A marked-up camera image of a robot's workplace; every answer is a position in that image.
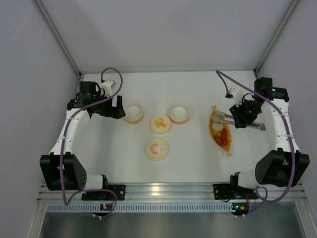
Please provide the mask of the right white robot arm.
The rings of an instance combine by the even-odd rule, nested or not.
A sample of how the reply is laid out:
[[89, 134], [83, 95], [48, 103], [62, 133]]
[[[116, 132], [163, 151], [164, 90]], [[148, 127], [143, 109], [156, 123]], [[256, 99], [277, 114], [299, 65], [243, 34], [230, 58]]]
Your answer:
[[235, 102], [230, 108], [236, 128], [246, 128], [259, 114], [265, 119], [268, 134], [268, 153], [255, 169], [236, 172], [239, 187], [253, 189], [259, 185], [294, 187], [310, 163], [309, 156], [300, 152], [289, 119], [289, 96], [285, 88], [274, 87], [272, 78], [262, 77], [249, 90], [253, 99], [247, 100], [241, 90], [229, 89], [228, 96]]

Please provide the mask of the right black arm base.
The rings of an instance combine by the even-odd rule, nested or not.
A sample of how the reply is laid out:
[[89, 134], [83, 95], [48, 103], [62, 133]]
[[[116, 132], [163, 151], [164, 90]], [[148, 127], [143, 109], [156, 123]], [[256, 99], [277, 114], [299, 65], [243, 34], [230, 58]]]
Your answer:
[[213, 184], [214, 198], [215, 200], [246, 200], [258, 199], [256, 193], [249, 188], [243, 188], [231, 183], [218, 183]]

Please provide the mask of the white round bun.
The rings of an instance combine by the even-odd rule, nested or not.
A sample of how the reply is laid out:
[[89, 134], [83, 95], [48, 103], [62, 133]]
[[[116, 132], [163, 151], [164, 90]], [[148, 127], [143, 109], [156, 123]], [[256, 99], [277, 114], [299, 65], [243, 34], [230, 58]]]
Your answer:
[[211, 127], [212, 127], [213, 131], [215, 131], [215, 132], [221, 132], [223, 130], [222, 123], [213, 122]]

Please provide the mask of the red sausage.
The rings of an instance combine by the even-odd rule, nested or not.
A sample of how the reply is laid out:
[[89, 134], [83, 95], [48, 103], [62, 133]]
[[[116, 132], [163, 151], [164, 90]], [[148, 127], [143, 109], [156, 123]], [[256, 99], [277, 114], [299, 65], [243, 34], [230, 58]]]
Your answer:
[[227, 130], [224, 128], [222, 131], [221, 131], [221, 143], [223, 146], [226, 146], [228, 144], [228, 140], [227, 140]]

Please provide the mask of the metal tongs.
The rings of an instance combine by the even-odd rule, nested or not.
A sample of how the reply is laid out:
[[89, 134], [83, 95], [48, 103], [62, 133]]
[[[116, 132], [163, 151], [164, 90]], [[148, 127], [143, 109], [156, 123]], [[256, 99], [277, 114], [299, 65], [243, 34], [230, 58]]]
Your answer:
[[218, 123], [226, 123], [226, 124], [231, 124], [234, 125], [236, 128], [254, 128], [257, 130], [265, 131], [265, 124], [264, 123], [258, 123], [258, 122], [253, 122], [253, 123], [247, 123], [243, 121], [239, 117], [234, 117], [232, 115], [226, 114], [222, 111], [215, 111], [215, 115], [212, 116], [213, 120], [218, 122]]

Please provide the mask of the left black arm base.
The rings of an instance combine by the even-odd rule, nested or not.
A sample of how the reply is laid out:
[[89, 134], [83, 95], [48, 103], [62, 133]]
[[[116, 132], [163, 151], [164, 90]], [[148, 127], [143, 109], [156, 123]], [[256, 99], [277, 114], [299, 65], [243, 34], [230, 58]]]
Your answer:
[[126, 185], [110, 184], [104, 189], [93, 189], [85, 191], [81, 199], [83, 201], [110, 201], [117, 199], [118, 201], [125, 200]]

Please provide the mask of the brown fried food piece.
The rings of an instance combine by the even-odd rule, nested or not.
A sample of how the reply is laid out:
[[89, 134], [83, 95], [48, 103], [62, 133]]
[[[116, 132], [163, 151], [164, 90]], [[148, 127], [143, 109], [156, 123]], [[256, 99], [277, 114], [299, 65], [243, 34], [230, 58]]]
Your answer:
[[213, 138], [217, 144], [219, 144], [219, 145], [222, 144], [221, 137], [218, 134], [215, 134]]

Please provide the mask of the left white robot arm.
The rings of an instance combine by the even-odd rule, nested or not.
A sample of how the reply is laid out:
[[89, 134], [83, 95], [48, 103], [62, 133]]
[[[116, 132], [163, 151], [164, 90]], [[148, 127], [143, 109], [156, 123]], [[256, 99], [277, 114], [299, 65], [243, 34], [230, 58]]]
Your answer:
[[50, 191], [83, 191], [101, 193], [109, 189], [105, 175], [90, 175], [76, 156], [85, 127], [98, 114], [102, 117], [125, 117], [122, 96], [112, 99], [116, 82], [102, 80], [100, 84], [82, 81], [79, 91], [67, 104], [66, 119], [62, 131], [51, 151], [40, 158], [40, 167]]

